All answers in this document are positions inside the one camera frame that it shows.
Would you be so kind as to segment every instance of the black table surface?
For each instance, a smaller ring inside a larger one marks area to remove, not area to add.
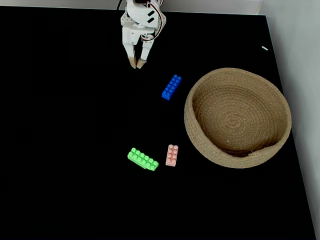
[[[94,189],[104,213],[92,219],[108,237],[314,239],[292,134],[266,163],[231,169],[203,157],[184,125],[190,89],[215,69],[244,69],[282,91],[266,17],[165,12],[147,63],[133,69],[122,14],[0,7],[18,100],[20,157],[4,171],[7,190]],[[183,80],[166,101],[174,74]],[[165,165],[169,144],[179,146],[176,167]],[[156,171],[128,160],[131,148],[158,161]],[[69,226],[64,214],[54,226]]]

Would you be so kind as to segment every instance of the white robot bracket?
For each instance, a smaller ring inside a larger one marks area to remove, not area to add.
[[[126,2],[127,6],[121,17],[122,44],[131,66],[140,69],[147,62],[153,43],[167,23],[167,19],[160,11],[160,0],[149,0],[145,4],[135,3],[135,0]],[[137,62],[135,45],[140,38],[143,45],[141,57]]]

